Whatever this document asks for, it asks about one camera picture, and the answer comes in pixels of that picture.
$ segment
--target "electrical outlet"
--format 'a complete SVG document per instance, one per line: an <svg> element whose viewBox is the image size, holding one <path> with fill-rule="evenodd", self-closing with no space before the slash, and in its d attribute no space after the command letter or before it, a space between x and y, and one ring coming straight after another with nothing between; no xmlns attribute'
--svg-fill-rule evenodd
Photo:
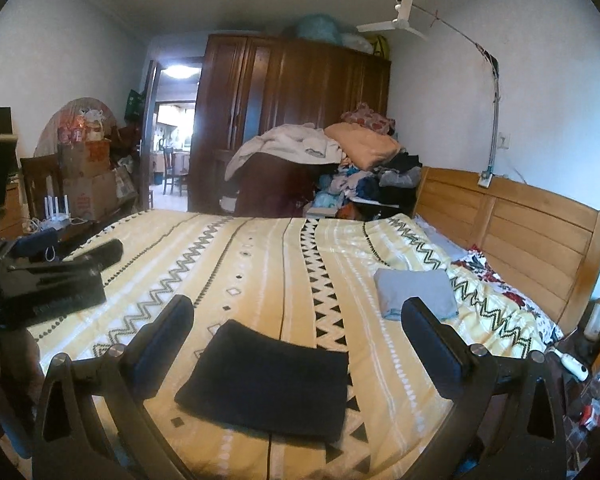
<svg viewBox="0 0 600 480"><path fill-rule="evenodd" d="M498 143L497 143L498 149L499 150L508 150L510 140L511 140L510 134L498 132Z"/></svg>

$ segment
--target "headboard panel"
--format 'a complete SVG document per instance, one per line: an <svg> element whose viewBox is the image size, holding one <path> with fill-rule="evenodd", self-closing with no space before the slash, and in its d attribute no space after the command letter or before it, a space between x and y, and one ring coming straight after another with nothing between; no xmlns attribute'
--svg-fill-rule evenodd
<svg viewBox="0 0 600 480"><path fill-rule="evenodd" d="M477 245L503 279L565 332L587 306L600 272L600 211L537 187L423 168L415 212L462 247Z"/></svg>

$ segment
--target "patterned bedspread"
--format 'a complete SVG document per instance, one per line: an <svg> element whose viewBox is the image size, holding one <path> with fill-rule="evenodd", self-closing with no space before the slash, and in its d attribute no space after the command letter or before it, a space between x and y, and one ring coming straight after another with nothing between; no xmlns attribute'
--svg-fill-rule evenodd
<svg viewBox="0 0 600 480"><path fill-rule="evenodd" d="M89 358L128 343L174 294L188 295L196 307L193 330L145 407L186 466L205 478L397 479L417 459L450 403L432 386L400 323L380 316L378 267L446 269L459 304L450 324L465 341L505 356L544 349L531 314L451 266L406 216L364 223L154 210L124 219L84 248L111 238L123 242L125 254L103 272L107 303L30 329L43 367L59 351ZM231 318L291 343L349 352L339 441L308 445L179 408L175 393ZM98 411L110 430L104 402Z"/></svg>

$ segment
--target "doorway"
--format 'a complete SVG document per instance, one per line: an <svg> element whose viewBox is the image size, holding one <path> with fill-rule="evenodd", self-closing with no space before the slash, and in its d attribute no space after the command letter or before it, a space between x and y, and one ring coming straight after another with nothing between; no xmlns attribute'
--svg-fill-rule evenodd
<svg viewBox="0 0 600 480"><path fill-rule="evenodd" d="M189 155L201 57L152 61L142 122L142 189L146 206L187 210Z"/></svg>

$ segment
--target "floral pillow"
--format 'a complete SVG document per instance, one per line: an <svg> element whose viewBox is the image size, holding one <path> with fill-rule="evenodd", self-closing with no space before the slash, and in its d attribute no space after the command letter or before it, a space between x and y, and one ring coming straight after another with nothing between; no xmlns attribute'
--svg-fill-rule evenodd
<svg viewBox="0 0 600 480"><path fill-rule="evenodd" d="M357 123L382 135L390 135L395 128L395 119L376 113L366 103L358 104L355 112L345 112L340 118L345 123Z"/></svg>
<svg viewBox="0 0 600 480"><path fill-rule="evenodd" d="M532 314L536 318L538 332L540 333L540 337L544 344L548 345L562 338L563 334L560 327L558 327L532 300L514 286L506 283L489 265L487 257L477 246L474 245L471 247L467 256L454 261L453 264L470 270L478 276L482 282L489 283L496 292L509 298L516 303L520 309Z"/></svg>

